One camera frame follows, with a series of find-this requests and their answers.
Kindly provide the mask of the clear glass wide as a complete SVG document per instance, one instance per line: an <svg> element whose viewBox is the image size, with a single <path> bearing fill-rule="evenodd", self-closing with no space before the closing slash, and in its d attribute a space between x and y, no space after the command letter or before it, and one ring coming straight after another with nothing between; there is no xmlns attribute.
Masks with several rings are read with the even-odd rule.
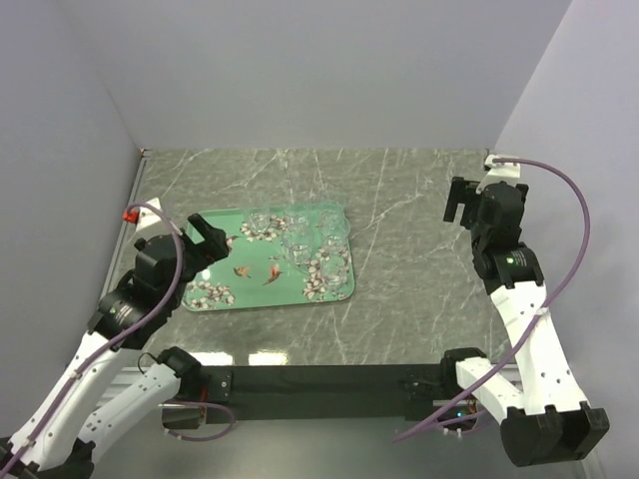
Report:
<svg viewBox="0 0 639 479"><path fill-rule="evenodd" d="M284 209L284 218L289 229L308 228L314 219L314 207L309 203L294 203Z"/></svg>

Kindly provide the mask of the clear stemmed glass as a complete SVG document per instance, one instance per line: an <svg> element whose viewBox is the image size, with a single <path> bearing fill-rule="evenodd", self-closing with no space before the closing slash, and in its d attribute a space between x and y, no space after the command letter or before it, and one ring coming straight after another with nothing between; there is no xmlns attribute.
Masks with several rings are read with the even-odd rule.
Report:
<svg viewBox="0 0 639 479"><path fill-rule="evenodd" d="M348 274L348 264L341 256L331 256L320 268L323 284L329 290L338 290L345 285Z"/></svg>

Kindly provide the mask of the small clear glass mid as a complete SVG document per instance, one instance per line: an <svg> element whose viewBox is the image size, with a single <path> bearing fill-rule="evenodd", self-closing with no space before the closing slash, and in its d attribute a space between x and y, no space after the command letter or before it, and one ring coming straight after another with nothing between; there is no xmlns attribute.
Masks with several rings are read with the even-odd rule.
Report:
<svg viewBox="0 0 639 479"><path fill-rule="evenodd" d="M322 246L328 252L339 252L347 243L350 223L344 216L324 217L319 224Z"/></svg>

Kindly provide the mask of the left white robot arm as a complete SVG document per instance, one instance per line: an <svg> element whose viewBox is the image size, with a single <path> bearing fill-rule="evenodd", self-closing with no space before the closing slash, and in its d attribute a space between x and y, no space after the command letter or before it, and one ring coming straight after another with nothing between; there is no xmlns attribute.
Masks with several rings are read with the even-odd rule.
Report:
<svg viewBox="0 0 639 479"><path fill-rule="evenodd" d="M155 406L182 404L200 416L211 408L202 364L179 347L162 351L133 385L99 403L125 363L167 323L188 283L229 255L224 231L199 214L188 222L200 241L174 226L159 236L139 229L134 266L100 299L64 374L31 418L2 439L3 477L88 478L99 458Z"/></svg>

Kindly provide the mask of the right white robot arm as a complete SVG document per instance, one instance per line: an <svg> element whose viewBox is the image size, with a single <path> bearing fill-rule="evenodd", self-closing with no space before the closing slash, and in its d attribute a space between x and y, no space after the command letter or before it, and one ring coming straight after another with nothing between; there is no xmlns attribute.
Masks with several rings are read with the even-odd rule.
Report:
<svg viewBox="0 0 639 479"><path fill-rule="evenodd" d="M518 466L580 461L610 428L606 411L590 406L564 355L545 300L536 254L520 239L528 188L499 182L481 186L452 180L444 220L469 230L473 266L497 309L512 347L522 387L501 374L477 348L445 351L439 385L473 397L499 424L506 455Z"/></svg>

